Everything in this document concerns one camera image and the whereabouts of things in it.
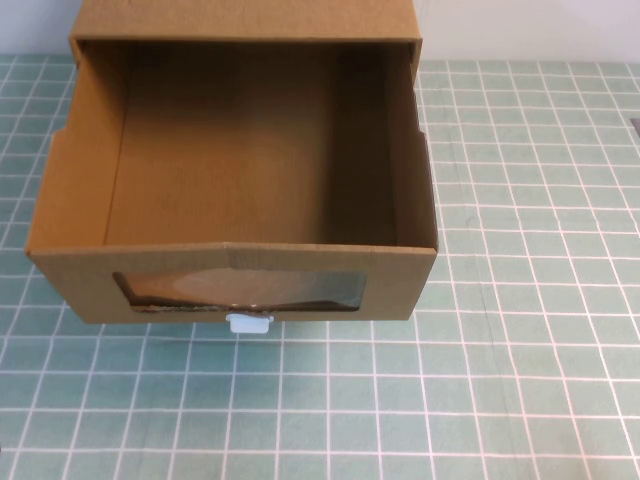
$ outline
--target brown cardboard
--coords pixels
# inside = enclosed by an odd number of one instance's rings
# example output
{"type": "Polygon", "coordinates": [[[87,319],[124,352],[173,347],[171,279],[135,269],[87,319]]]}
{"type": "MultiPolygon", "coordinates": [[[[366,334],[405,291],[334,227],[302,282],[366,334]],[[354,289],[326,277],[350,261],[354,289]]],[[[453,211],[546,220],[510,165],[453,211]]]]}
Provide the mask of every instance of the brown cardboard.
{"type": "Polygon", "coordinates": [[[411,0],[85,0],[72,45],[27,252],[86,322],[411,314],[437,251],[411,0]]]}

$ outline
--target white tab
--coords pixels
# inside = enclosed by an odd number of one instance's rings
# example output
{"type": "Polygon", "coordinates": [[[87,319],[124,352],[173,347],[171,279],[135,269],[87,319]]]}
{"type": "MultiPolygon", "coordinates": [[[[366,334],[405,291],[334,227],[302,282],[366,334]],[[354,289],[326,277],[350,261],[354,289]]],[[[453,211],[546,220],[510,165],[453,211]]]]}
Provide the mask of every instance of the white tab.
{"type": "Polygon", "coordinates": [[[247,315],[245,313],[229,313],[227,322],[231,324],[233,333],[267,333],[272,316],[247,315]]]}

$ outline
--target cardboard drawer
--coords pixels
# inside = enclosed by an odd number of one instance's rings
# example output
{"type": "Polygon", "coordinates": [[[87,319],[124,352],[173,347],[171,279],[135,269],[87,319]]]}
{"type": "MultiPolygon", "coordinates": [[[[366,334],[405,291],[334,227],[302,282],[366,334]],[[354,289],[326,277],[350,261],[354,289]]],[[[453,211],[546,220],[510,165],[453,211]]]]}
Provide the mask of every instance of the cardboard drawer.
{"type": "Polygon", "coordinates": [[[73,37],[38,268],[88,323],[406,319],[437,252],[415,43],[172,36],[73,37]]]}

